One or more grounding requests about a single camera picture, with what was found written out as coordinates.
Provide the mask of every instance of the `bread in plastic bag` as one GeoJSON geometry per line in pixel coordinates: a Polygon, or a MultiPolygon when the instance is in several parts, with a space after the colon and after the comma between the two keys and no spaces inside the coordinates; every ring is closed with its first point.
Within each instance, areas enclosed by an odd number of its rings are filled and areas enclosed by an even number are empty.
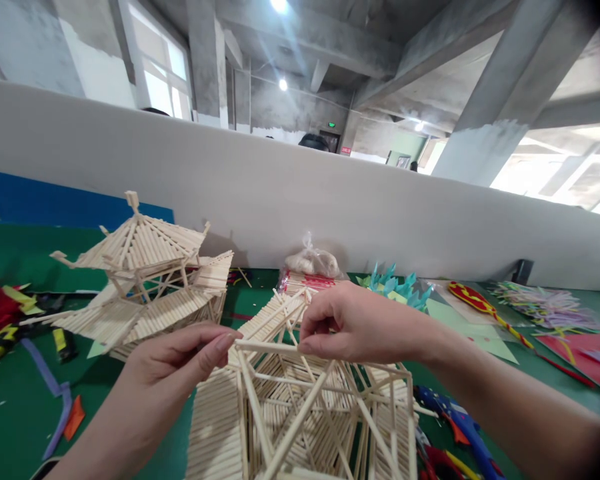
{"type": "Polygon", "coordinates": [[[311,232],[302,239],[305,248],[285,259],[289,270],[305,275],[322,275],[328,278],[342,278],[344,275],[338,268],[338,260],[326,250],[317,249],[311,241],[311,232]]]}

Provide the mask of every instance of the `blue glue gun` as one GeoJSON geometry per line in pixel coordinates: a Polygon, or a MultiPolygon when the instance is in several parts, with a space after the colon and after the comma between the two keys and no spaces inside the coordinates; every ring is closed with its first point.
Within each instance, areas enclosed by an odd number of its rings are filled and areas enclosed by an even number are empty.
{"type": "Polygon", "coordinates": [[[454,440],[457,443],[467,445],[471,448],[475,462],[478,464],[480,472],[485,476],[485,480],[506,480],[500,467],[498,467],[487,449],[482,437],[478,434],[480,426],[464,408],[458,405],[452,398],[438,395],[428,387],[416,386],[413,389],[413,393],[415,398],[425,408],[436,412],[449,422],[453,430],[454,440]]]}

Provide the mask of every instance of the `fingernail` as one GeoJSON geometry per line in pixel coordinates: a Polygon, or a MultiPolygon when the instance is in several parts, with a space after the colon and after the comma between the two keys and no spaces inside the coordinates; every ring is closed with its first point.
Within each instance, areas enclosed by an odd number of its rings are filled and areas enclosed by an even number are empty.
{"type": "Polygon", "coordinates": [[[298,345],[298,350],[300,350],[302,353],[307,353],[309,355],[313,353],[313,348],[311,348],[311,346],[308,343],[300,343],[298,345]]]}
{"type": "Polygon", "coordinates": [[[218,343],[215,344],[215,347],[220,351],[227,351],[229,350],[230,346],[233,345],[234,341],[235,337],[233,336],[233,334],[227,333],[224,337],[218,340],[218,343]]]}

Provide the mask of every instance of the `popsicle stick pagoda model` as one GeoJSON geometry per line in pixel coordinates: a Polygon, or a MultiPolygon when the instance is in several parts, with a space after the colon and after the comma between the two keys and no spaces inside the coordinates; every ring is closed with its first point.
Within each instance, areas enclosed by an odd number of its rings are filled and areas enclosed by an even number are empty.
{"type": "Polygon", "coordinates": [[[416,479],[411,374],[302,355],[295,334],[315,292],[275,293],[198,385],[188,480],[416,479]]]}
{"type": "Polygon", "coordinates": [[[103,270],[109,279],[104,290],[83,309],[26,323],[51,323],[108,351],[194,322],[220,322],[233,252],[200,257],[209,222],[200,233],[151,218],[139,212],[136,192],[125,194],[133,216],[120,228],[110,233],[100,227],[105,238],[75,262],[60,251],[51,254],[72,269],[103,270]]]}

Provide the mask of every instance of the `wrist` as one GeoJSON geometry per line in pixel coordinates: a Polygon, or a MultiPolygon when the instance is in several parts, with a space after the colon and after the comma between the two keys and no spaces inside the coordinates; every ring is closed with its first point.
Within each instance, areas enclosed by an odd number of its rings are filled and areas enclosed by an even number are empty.
{"type": "Polygon", "coordinates": [[[456,331],[448,326],[431,318],[422,312],[417,312],[413,319],[416,322],[416,331],[419,332],[417,340],[413,338],[414,328],[411,327],[410,344],[414,360],[422,363],[430,370],[448,369],[456,364],[462,355],[462,350],[466,351],[466,343],[470,343],[456,331]]]}

